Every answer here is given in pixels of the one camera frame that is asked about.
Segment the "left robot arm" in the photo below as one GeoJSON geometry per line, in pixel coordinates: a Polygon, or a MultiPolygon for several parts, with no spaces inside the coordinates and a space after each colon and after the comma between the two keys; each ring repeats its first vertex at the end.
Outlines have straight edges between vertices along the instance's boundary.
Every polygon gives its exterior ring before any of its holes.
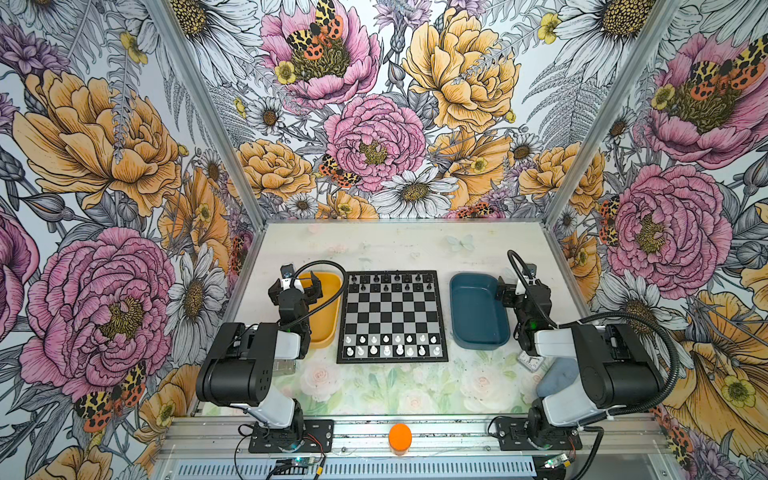
{"type": "Polygon", "coordinates": [[[270,430],[303,435],[299,403],[272,386],[275,362],[306,356],[311,327],[309,306],[322,295],[315,276],[303,286],[299,280],[279,279],[269,289],[279,320],[247,326],[229,322],[217,332],[196,380],[202,402],[239,409],[270,430]]]}

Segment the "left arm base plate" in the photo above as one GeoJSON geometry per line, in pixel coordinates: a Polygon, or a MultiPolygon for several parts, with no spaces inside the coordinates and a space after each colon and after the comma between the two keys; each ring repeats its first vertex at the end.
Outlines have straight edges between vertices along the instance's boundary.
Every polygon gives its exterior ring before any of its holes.
{"type": "Polygon", "coordinates": [[[251,454],[330,453],[333,447],[334,427],[335,422],[329,419],[303,420],[284,429],[256,424],[250,435],[248,452],[251,454]]]}

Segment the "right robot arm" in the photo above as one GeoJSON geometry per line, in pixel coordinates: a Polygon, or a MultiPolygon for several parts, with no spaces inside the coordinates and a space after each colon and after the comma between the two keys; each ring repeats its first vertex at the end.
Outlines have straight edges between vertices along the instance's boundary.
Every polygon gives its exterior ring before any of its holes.
{"type": "Polygon", "coordinates": [[[514,311],[513,338],[524,359],[575,362],[570,384],[537,398],[529,409],[525,437],[536,448],[549,448],[612,416],[654,407],[674,386],[673,375],[662,377],[632,328],[648,324],[637,315],[604,312],[557,325],[545,317],[551,290],[538,280],[515,285],[499,280],[495,299],[514,311]]]}

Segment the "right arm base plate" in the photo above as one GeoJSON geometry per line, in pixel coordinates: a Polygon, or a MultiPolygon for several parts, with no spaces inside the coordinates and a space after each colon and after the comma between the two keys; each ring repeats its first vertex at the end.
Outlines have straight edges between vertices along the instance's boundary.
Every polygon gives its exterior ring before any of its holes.
{"type": "Polygon", "coordinates": [[[533,426],[523,417],[497,416],[488,425],[487,433],[497,441],[501,451],[578,451],[583,448],[577,430],[552,427],[546,422],[533,426]]]}

